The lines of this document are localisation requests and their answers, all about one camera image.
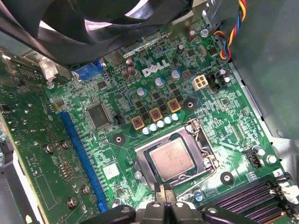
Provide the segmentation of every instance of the solid capacitor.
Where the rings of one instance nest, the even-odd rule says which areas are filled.
[[[157,87],[162,88],[165,85],[165,81],[164,81],[164,79],[158,77],[155,79],[155,84]]]
[[[164,122],[169,125],[171,123],[171,118],[170,117],[165,117]]]
[[[181,78],[181,71],[178,70],[178,69],[175,69],[171,72],[171,77],[174,79],[174,80],[178,80],[179,78]]]
[[[145,95],[146,95],[146,89],[145,88],[143,88],[143,87],[139,87],[138,89],[137,89],[137,94],[138,94],[138,96],[140,96],[140,97],[144,97]]]
[[[150,128],[149,128],[149,127],[144,127],[144,128],[142,129],[142,133],[145,134],[145,135],[150,134]]]
[[[151,130],[152,132],[155,132],[156,130],[158,130],[158,126],[157,126],[156,124],[151,124],[151,125],[149,126],[149,128],[150,128],[150,130]]]
[[[171,116],[172,120],[177,121],[178,120],[178,114],[177,113],[173,113]]]
[[[164,123],[164,121],[162,121],[162,120],[159,120],[159,121],[157,122],[157,126],[158,126],[159,128],[164,127],[164,125],[165,125],[165,123]]]

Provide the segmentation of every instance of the cable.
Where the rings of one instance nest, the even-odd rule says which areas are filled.
[[[221,30],[217,30],[214,32],[214,35],[219,35],[221,40],[223,41],[223,48],[220,52],[220,58],[224,61],[229,61],[231,59],[231,52],[229,46],[232,44],[233,39],[235,38],[236,34],[238,33],[242,22],[246,17],[246,9],[247,9],[247,2],[246,0],[238,0],[239,1],[239,13],[237,18],[237,23],[235,24],[233,30],[231,31],[228,38],[225,38],[225,34]]]

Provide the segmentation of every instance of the pcie slot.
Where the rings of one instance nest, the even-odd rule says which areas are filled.
[[[278,203],[273,203],[270,205],[267,205],[257,211],[254,211],[245,217],[250,218],[251,220],[257,221],[261,219],[265,219],[269,216],[272,216],[273,214],[282,213],[283,210],[278,206]]]
[[[227,198],[225,200],[222,200],[221,202],[217,203],[216,205],[227,208],[228,206],[233,206],[236,203],[247,199],[249,197],[255,196],[256,194],[260,193],[261,191],[265,191],[271,188],[270,183],[268,182],[262,182],[256,186],[252,186],[246,190],[243,190],[242,192],[231,196],[230,198]]]
[[[84,146],[82,145],[82,142],[77,134],[76,128],[71,120],[71,117],[68,112],[60,112],[58,114],[63,123],[64,126],[71,138],[71,141],[76,149],[76,152],[78,154],[78,157],[83,165],[83,168],[87,174],[87,177],[91,183],[91,186],[94,190],[94,193],[98,199],[99,202],[99,208],[102,212],[107,211],[107,203],[106,203],[106,196],[103,191],[103,188],[95,174],[95,171],[93,170],[93,167],[88,159],[88,156],[86,154],[86,151],[84,149]]]

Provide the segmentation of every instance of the screw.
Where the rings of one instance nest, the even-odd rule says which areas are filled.
[[[134,177],[135,179],[140,180],[142,178],[142,173],[140,171],[136,171],[134,173]]]
[[[208,37],[209,36],[209,30],[208,29],[201,30],[200,35],[202,37]]]
[[[283,137],[284,136],[284,134],[280,130],[277,130],[277,134],[279,135],[279,137]]]
[[[202,162],[202,164],[203,164],[203,166],[204,166],[204,168],[206,168],[206,169],[209,169],[211,166],[212,166],[212,164],[210,163],[210,161],[209,160],[204,160],[203,162]]]
[[[158,208],[161,206],[160,203],[154,202],[153,204],[151,204],[153,207]]]
[[[124,207],[124,208],[121,210],[122,213],[128,213],[129,211],[130,211],[130,209],[127,208],[127,207]]]
[[[181,203],[181,202],[178,202],[178,203],[176,203],[176,206],[179,207],[179,208],[182,208],[184,206],[184,204]]]
[[[53,89],[54,88],[54,82],[47,82],[47,88],[49,90]]]

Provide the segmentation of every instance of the blue expansion slot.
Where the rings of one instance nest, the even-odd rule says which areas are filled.
[[[84,167],[84,170],[87,174],[87,177],[92,185],[92,188],[95,192],[95,195],[99,202],[99,207],[101,212],[105,212],[108,210],[107,203],[106,203],[106,196],[103,191],[103,188],[93,170],[93,167],[88,159],[86,151],[82,145],[82,142],[77,134],[76,128],[71,120],[71,117],[68,112],[60,112],[58,115],[61,117],[65,128],[71,138],[71,141],[77,151],[77,154],[81,160],[81,163]]]

